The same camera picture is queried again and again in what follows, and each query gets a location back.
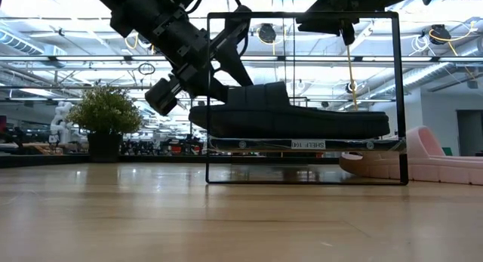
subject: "shelf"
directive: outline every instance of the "shelf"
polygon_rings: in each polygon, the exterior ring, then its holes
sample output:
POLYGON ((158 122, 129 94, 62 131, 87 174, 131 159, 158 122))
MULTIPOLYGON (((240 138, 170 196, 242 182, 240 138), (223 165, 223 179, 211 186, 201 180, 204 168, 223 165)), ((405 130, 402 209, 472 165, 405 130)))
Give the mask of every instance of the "shelf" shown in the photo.
POLYGON ((222 152, 406 152, 401 140, 300 140, 210 138, 211 149, 222 152))

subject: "label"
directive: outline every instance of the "label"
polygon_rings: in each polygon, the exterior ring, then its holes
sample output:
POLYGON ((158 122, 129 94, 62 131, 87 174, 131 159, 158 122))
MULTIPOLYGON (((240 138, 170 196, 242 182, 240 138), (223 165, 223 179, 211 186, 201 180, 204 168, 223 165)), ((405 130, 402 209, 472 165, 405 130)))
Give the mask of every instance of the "label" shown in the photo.
POLYGON ((292 140, 292 149, 326 149, 325 140, 292 140))

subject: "wooden floor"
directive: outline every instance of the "wooden floor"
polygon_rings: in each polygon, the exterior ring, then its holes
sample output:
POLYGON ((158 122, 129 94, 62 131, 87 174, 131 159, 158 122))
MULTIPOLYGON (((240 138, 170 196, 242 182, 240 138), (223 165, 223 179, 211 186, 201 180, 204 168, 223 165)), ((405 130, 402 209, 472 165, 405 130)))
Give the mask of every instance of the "wooden floor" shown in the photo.
POLYGON ((204 171, 0 170, 0 261, 483 261, 481 186, 207 186, 204 171))

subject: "black metal frame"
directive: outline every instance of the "black metal frame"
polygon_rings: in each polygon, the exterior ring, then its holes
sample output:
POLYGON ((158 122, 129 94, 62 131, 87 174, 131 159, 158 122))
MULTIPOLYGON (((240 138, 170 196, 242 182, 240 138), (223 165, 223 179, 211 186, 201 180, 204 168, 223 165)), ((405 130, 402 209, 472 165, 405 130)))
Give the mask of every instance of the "black metal frame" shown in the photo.
MULTIPOLYGON (((213 19, 232 19, 232 18, 291 18, 295 19, 298 17, 308 17, 312 19, 352 19, 352 18, 373 18, 373 19, 391 19, 392 21, 392 47, 394 56, 394 73, 395 73, 395 97, 396 97, 396 110, 398 119, 398 140, 396 142, 403 143, 405 148, 406 141, 406 119, 405 119, 405 104, 404 104, 404 90, 403 90, 403 80, 402 80, 402 61, 401 61, 401 41, 400 35, 401 31, 399 29, 399 17, 396 12, 309 12, 309 13, 288 13, 288 12, 244 12, 244 13, 209 13, 207 17, 207 30, 208 35, 210 35, 210 21, 213 19)), ((210 79, 208 78, 208 87, 210 87, 210 79)), ((211 144, 211 108, 210 108, 210 96, 208 95, 207 100, 207 136, 208 136, 208 146, 211 144)), ((367 142, 377 142, 376 140, 357 140, 361 143, 367 142)), ((405 186, 408 184, 408 155, 406 150, 401 150, 399 155, 399 173, 400 181, 398 183, 392 182, 358 182, 358 183, 335 183, 335 182, 293 182, 293 181, 212 181, 210 180, 210 163, 211 157, 207 153, 206 156, 206 173, 205 181, 206 183, 226 183, 226 184, 302 184, 302 185, 384 185, 384 186, 405 186)))

